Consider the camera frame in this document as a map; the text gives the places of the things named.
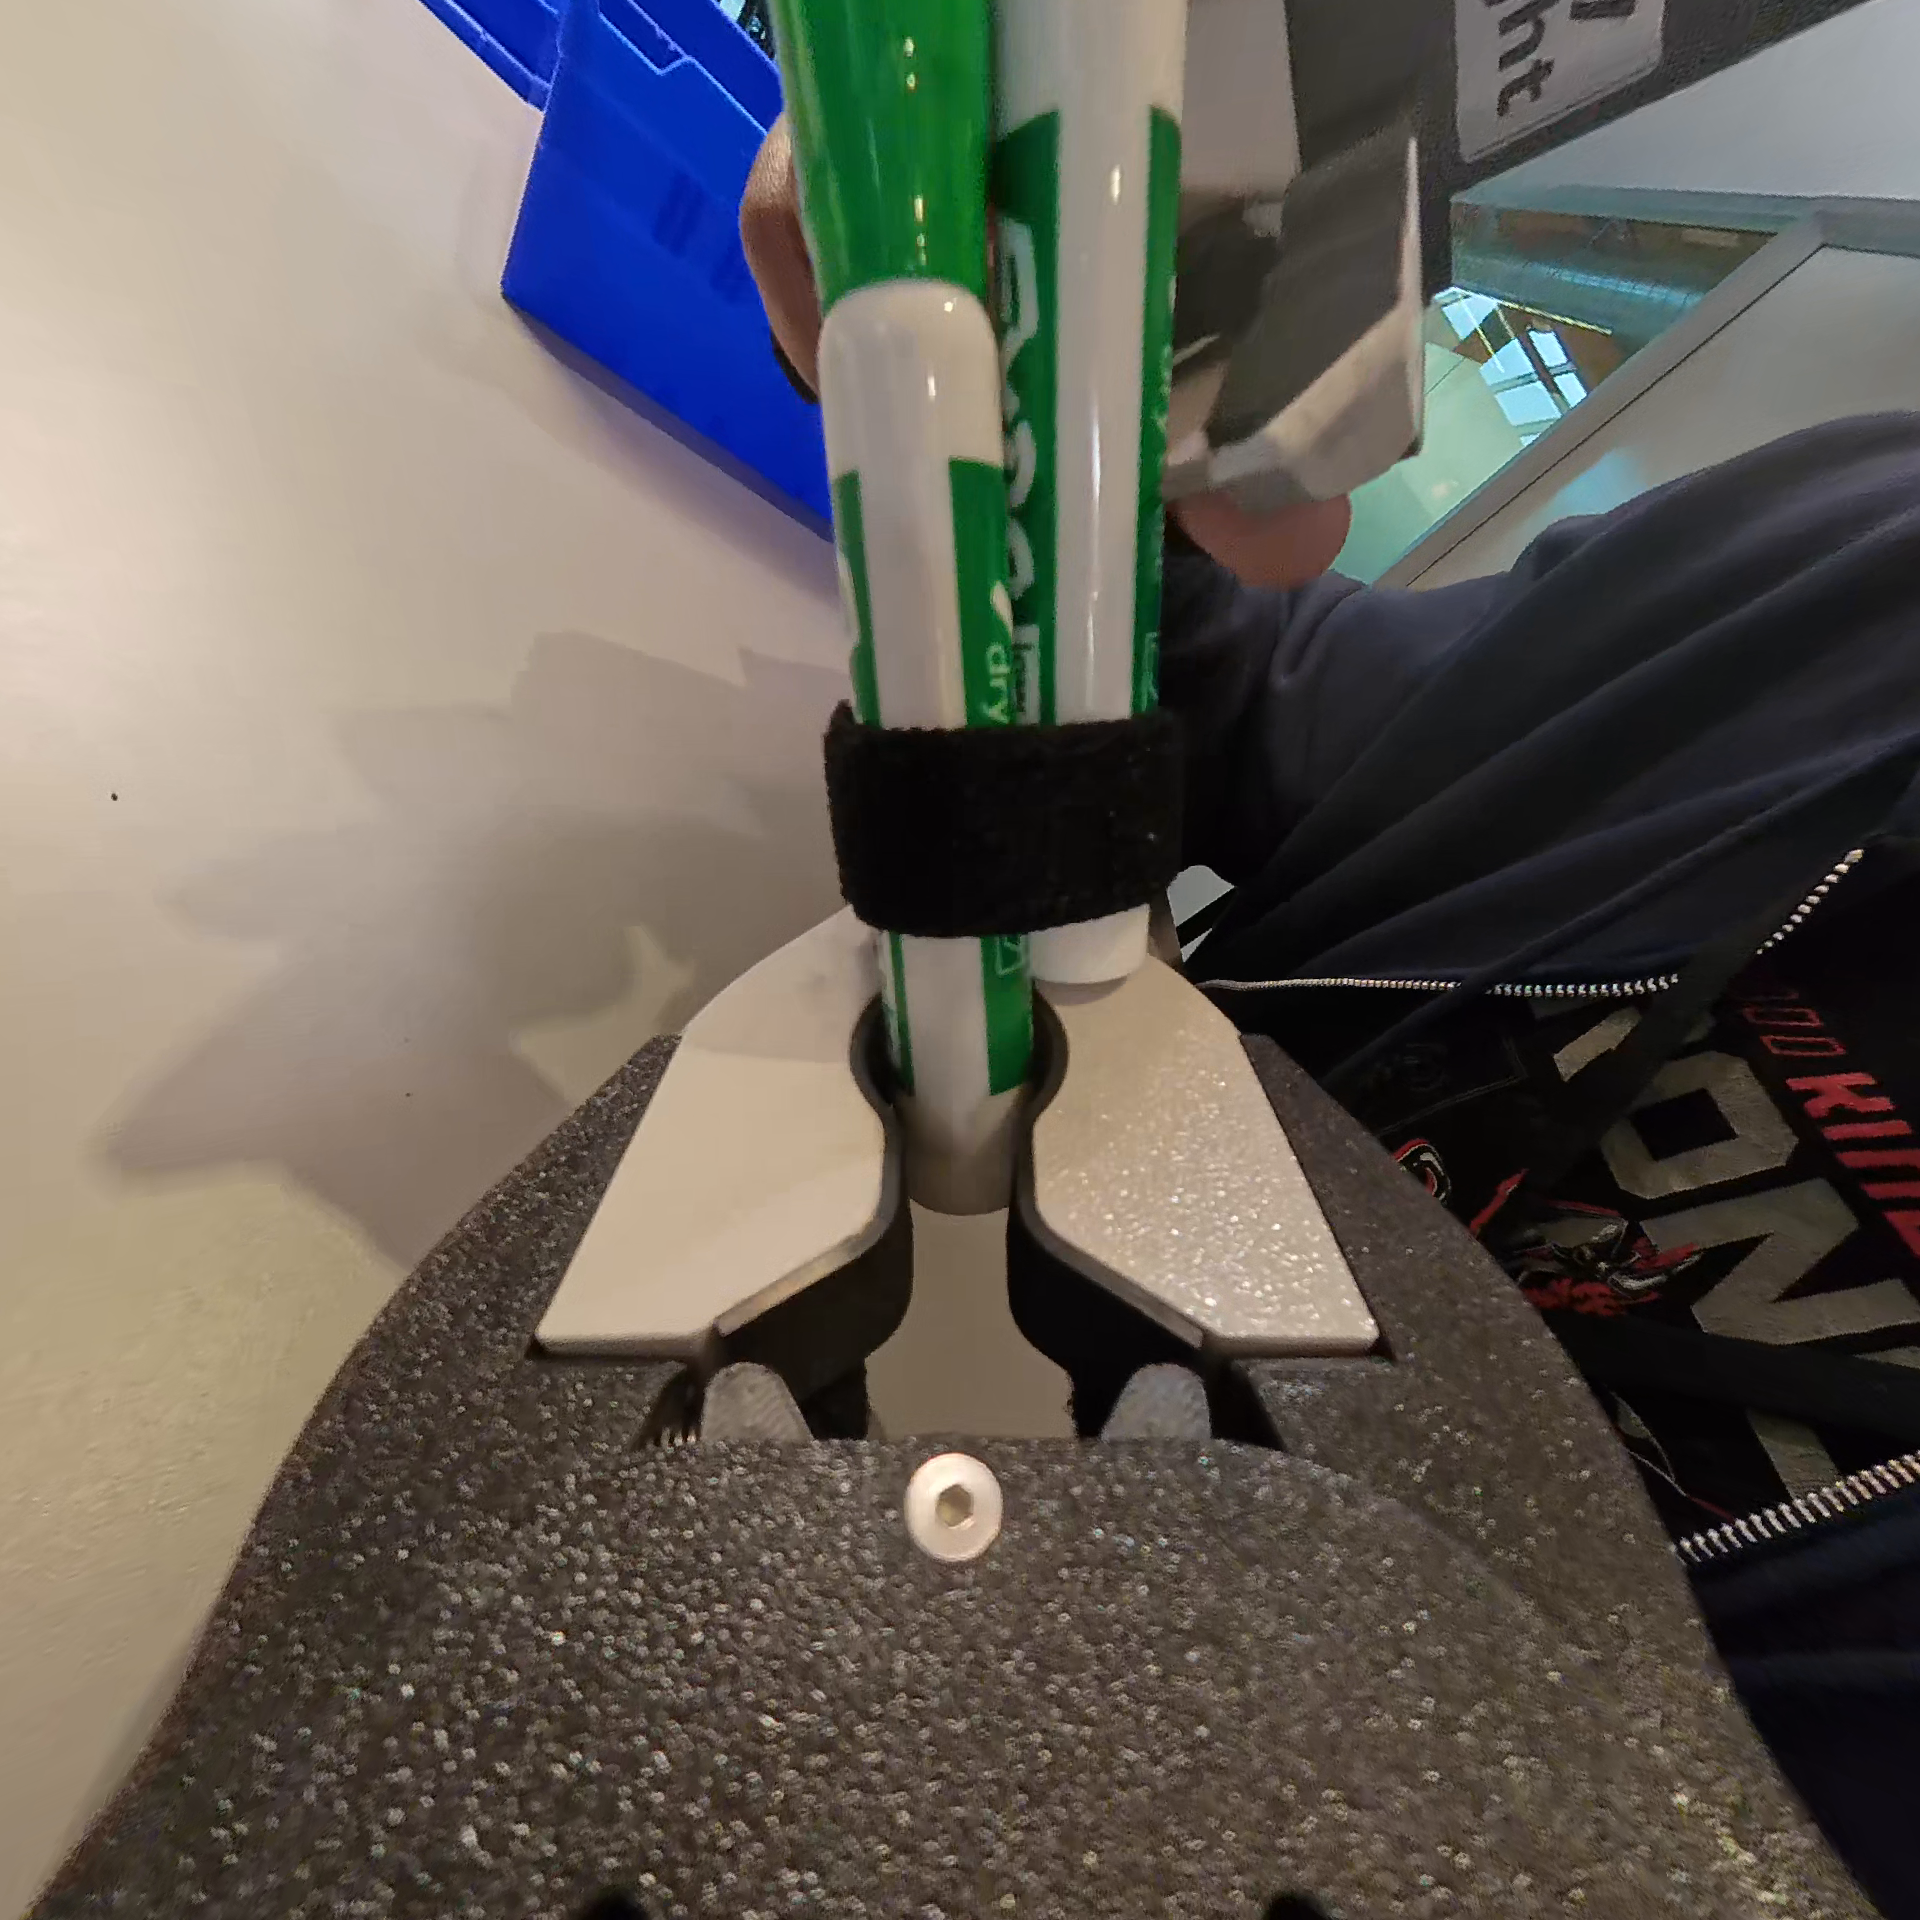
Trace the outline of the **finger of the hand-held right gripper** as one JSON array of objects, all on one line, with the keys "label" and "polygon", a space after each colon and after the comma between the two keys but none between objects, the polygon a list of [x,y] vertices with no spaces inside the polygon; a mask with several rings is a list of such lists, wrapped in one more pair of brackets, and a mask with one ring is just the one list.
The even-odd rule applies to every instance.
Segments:
[{"label": "finger of the hand-held right gripper", "polygon": [[1185,204],[1165,501],[1351,495],[1424,438],[1419,136],[1397,122],[1282,191]]}]

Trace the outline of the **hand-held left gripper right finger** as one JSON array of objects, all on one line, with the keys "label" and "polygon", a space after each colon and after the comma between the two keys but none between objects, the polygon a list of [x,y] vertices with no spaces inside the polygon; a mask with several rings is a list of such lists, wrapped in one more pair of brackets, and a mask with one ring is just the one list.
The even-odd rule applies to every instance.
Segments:
[{"label": "hand-held left gripper right finger", "polygon": [[1048,1260],[1207,1359],[1378,1344],[1327,1215],[1238,1029],[1149,955],[1040,990],[1047,1067],[1015,1221]]}]

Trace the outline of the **green marker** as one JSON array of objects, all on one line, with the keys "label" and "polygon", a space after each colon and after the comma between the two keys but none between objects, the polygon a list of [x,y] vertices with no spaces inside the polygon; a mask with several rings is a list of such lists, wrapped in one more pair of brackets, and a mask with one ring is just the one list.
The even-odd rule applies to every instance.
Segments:
[{"label": "green marker", "polygon": [[1189,6],[994,6],[989,190],[1021,723],[1160,701]]},{"label": "green marker", "polygon": [[872,930],[903,1125],[970,1154],[1011,1118],[1032,1015],[1021,934],[967,895],[982,738],[1016,719],[989,292],[984,4],[775,4],[823,309],[832,536],[853,640],[826,733],[842,895]]}]

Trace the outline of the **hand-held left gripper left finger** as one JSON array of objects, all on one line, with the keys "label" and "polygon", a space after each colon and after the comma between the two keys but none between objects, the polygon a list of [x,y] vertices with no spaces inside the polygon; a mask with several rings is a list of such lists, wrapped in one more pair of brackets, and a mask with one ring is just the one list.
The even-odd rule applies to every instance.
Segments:
[{"label": "hand-held left gripper left finger", "polygon": [[710,1359],[879,1245],[899,1125],[871,1067],[872,934],[832,916],[695,1015],[544,1309],[558,1355]]}]

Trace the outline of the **person's right hand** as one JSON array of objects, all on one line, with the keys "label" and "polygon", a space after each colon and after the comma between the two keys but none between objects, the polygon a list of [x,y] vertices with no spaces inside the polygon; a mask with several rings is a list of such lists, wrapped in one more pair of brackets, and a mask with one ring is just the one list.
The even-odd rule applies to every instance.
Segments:
[{"label": "person's right hand", "polygon": [[[737,237],[778,368],[803,399],[818,399],[823,307],[799,216],[799,179],[785,117],[768,127],[737,204]],[[1251,512],[1225,493],[1185,495],[1167,524],[1234,578],[1265,589],[1302,589],[1337,575],[1337,550],[1352,527],[1346,495]]]}]

